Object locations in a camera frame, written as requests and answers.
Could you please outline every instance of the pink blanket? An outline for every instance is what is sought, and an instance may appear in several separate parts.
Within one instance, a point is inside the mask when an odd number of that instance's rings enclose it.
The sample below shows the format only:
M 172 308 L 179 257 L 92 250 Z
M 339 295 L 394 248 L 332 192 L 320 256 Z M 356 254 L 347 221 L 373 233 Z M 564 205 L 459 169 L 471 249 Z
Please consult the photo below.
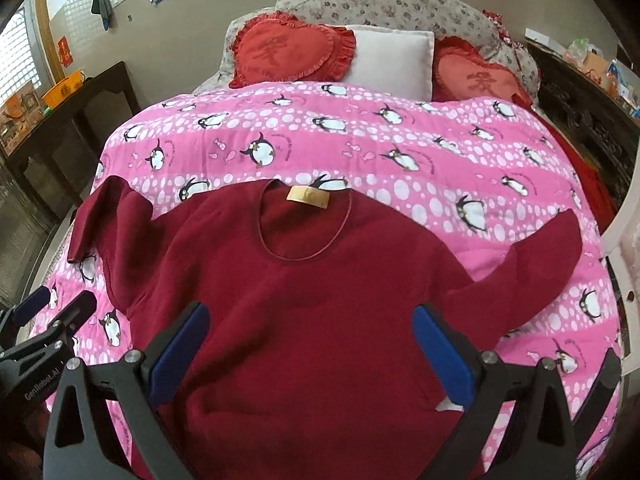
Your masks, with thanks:
M 557 359 L 575 415 L 606 349 L 620 354 L 619 323 L 596 222 L 569 161 L 545 132 L 528 112 L 493 98 L 425 104 L 341 84 L 264 83 L 180 95 L 144 110 L 107 140 L 94 187 L 118 174 L 148 198 L 156 216 L 194 193 L 257 178 L 353 187 L 435 232 L 475 279 L 513 241 L 572 208 L 584 251 L 571 281 L 496 350 L 520 364 Z M 78 333 L 77 355 L 105 363 L 130 348 L 128 323 L 107 298 L 99 255 L 80 266 L 63 258 L 47 285 L 56 293 L 35 332 L 88 288 L 98 312 Z M 578 468 L 604 449 L 616 402 L 617 395 Z M 503 406 L 483 451 L 485 466 L 512 410 Z M 111 413 L 130 454 L 122 412 L 114 405 Z

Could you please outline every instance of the sweater neckline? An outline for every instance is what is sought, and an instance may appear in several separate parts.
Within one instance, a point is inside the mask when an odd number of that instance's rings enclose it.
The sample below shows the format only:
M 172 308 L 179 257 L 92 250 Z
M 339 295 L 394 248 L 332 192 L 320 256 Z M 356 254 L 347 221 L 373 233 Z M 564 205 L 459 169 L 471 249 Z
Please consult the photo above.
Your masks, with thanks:
M 304 256 L 303 258 L 287 258 L 286 256 L 281 256 L 281 255 L 276 254 L 273 251 L 271 251 L 270 248 L 265 243 L 264 236 L 262 234 L 262 225 L 260 223 L 260 210 L 262 209 L 262 202 L 264 201 L 264 194 L 266 193 L 266 191 L 270 187 L 273 187 L 273 186 L 284 186 L 284 187 L 287 187 L 288 189 L 291 188 L 291 186 L 288 186 L 287 184 L 285 184 L 281 180 L 271 179 L 271 180 L 268 180 L 267 183 L 260 190 L 260 194 L 258 196 L 258 200 L 257 200 L 257 203 L 255 205 L 256 211 L 255 211 L 255 217 L 254 218 L 255 218 L 255 232 L 257 233 L 258 243 L 261 246 L 261 248 L 264 251 L 264 253 L 266 253 L 267 256 L 272 260 L 276 260 L 278 262 L 290 262 L 290 263 L 308 262 L 310 260 L 315 260 L 316 258 L 319 258 L 320 256 L 324 255 L 330 248 L 332 248 L 335 245 L 335 242 L 338 239 L 338 236 L 340 236 L 340 234 L 342 234 L 342 232 L 345 230 L 345 227 L 347 225 L 347 221 L 351 217 L 351 212 L 353 210 L 353 193 L 354 193 L 353 189 L 347 188 L 347 189 L 336 190 L 336 191 L 331 191 L 330 192 L 331 194 L 346 193 L 348 195 L 348 197 L 349 197 L 349 203 L 348 203 L 348 206 L 347 206 L 347 211 L 346 211 L 346 213 L 344 215 L 344 218 L 342 219 L 340 227 L 338 227 L 338 230 L 331 237 L 331 239 L 322 248 L 320 248 L 319 250 L 317 250 L 313 254 L 310 254 L 309 256 Z

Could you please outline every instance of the white pillow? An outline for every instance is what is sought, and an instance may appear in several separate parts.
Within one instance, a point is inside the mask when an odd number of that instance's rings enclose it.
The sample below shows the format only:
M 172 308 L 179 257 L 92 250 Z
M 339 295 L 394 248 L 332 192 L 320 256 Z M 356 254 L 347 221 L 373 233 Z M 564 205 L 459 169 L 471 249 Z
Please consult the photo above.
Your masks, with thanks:
M 355 34 L 356 53 L 343 82 L 414 101 L 431 101 L 432 32 L 372 25 L 347 28 Z

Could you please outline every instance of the yellow plastic basket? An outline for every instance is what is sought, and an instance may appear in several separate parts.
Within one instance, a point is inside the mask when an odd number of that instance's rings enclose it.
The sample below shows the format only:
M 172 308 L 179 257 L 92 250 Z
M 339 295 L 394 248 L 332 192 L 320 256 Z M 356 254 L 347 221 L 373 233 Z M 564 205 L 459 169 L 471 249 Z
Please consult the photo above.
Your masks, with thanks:
M 47 106 L 53 110 L 62 101 L 78 90 L 84 83 L 84 74 L 81 70 L 76 70 L 69 77 L 65 77 L 42 98 Z

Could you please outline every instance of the silver bolt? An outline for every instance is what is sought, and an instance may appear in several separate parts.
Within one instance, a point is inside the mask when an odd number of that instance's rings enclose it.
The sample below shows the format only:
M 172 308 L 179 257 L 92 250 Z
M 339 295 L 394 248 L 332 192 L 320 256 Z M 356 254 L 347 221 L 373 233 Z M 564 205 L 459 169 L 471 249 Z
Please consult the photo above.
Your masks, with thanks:
M 498 362 L 498 354 L 492 350 L 487 350 L 480 354 L 482 362 L 486 365 L 495 365 Z
M 542 367 L 545 370 L 555 370 L 558 365 L 551 357 L 542 358 Z
M 82 361 L 78 357 L 72 357 L 69 361 L 66 362 L 66 368 L 68 370 L 76 370 L 80 366 Z
M 133 350 L 129 350 L 126 354 L 124 354 L 124 360 L 129 364 L 137 363 L 141 357 L 142 352 L 140 350 L 136 350 L 135 348 Z

